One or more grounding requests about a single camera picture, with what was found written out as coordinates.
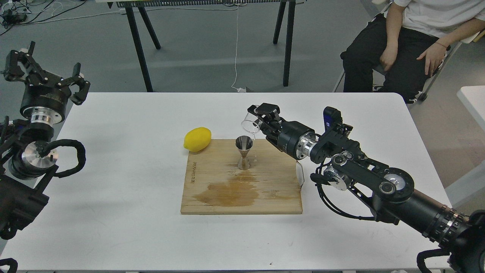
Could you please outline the person's left hand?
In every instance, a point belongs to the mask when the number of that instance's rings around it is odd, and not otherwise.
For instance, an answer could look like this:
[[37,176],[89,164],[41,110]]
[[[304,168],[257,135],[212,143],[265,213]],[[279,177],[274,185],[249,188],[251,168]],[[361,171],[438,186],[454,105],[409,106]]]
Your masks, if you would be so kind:
[[442,63],[448,47],[448,44],[437,41],[419,55],[417,60],[424,60],[425,63],[425,75],[430,77],[433,76],[436,69]]

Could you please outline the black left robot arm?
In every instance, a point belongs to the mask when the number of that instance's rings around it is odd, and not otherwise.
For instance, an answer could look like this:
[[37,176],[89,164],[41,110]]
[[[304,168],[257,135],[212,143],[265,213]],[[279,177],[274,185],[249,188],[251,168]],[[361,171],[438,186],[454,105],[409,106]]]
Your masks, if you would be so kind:
[[1,118],[1,238],[10,240],[31,224],[47,205],[44,190],[52,178],[80,172],[86,150],[77,140],[53,140],[55,124],[66,118],[68,101],[85,102],[90,82],[74,65],[71,77],[50,73],[33,59],[35,42],[28,49],[11,50],[2,75],[22,82],[25,91],[21,119]]

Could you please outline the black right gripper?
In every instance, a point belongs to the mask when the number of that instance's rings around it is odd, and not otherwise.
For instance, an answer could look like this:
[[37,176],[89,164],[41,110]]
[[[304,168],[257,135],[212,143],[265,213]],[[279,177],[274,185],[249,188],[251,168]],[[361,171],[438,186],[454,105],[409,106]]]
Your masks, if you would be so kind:
[[256,116],[253,124],[258,126],[268,141],[296,160],[308,157],[318,142],[313,129],[297,121],[282,120],[280,108],[275,104],[253,105],[253,114]]

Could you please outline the person's right hand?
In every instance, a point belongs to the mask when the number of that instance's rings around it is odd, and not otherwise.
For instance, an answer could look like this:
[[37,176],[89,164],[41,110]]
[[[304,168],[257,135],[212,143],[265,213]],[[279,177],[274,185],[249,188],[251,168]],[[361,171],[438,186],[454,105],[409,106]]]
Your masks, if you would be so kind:
[[387,43],[386,48],[384,49],[380,57],[380,63],[381,63],[381,66],[383,67],[384,72],[387,72],[390,70],[390,68],[393,66],[393,64],[396,61],[397,55],[398,55],[398,42]]

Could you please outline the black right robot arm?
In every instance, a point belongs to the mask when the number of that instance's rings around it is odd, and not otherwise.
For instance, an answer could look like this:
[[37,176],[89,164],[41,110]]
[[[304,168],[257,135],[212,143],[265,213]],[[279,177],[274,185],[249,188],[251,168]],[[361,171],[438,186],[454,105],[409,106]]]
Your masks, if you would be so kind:
[[[437,242],[438,249],[417,255],[421,272],[429,272],[425,260],[433,256],[449,256],[450,267],[458,273],[484,272],[484,210],[469,216],[458,213],[416,190],[412,177],[404,170],[367,157],[360,144],[348,138],[352,126],[343,123],[338,109],[323,110],[322,135],[299,122],[286,121],[275,104],[252,105],[248,113],[274,147],[296,160],[309,157],[319,165],[310,178],[324,204],[334,213],[395,225],[403,221],[423,237]],[[372,216],[355,216],[338,209],[324,193],[323,185],[350,190]]]

